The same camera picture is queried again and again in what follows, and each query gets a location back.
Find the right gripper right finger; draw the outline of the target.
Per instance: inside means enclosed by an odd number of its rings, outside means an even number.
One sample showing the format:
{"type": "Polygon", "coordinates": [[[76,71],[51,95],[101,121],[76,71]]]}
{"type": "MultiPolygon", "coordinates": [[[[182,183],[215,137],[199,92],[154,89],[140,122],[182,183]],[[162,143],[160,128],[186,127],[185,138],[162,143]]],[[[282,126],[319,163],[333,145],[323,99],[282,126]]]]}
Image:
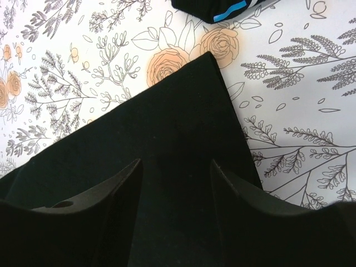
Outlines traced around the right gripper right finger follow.
{"type": "Polygon", "coordinates": [[[311,210],[211,163],[225,266],[354,266],[355,203],[311,210]]]}

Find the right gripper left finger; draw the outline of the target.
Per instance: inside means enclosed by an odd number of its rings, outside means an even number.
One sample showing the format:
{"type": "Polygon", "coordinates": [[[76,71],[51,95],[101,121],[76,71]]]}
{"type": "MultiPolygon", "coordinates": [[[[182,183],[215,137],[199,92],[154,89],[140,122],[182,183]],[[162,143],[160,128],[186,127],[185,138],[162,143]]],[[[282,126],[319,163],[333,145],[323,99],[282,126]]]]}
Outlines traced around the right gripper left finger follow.
{"type": "Polygon", "coordinates": [[[52,207],[1,201],[2,266],[127,266],[143,178],[141,160],[52,207]]]}

